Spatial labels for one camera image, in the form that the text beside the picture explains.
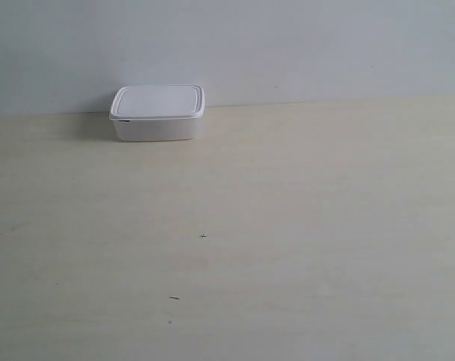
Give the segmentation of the white lidded plastic container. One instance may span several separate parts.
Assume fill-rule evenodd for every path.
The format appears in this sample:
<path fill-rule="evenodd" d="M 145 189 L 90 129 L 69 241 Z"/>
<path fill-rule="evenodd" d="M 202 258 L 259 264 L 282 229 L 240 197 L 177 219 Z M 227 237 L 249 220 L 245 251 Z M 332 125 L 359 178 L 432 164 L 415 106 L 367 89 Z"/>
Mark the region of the white lidded plastic container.
<path fill-rule="evenodd" d="M 201 129 L 205 91 L 199 85 L 139 85 L 118 90 L 109 119 L 122 141 L 181 141 Z"/>

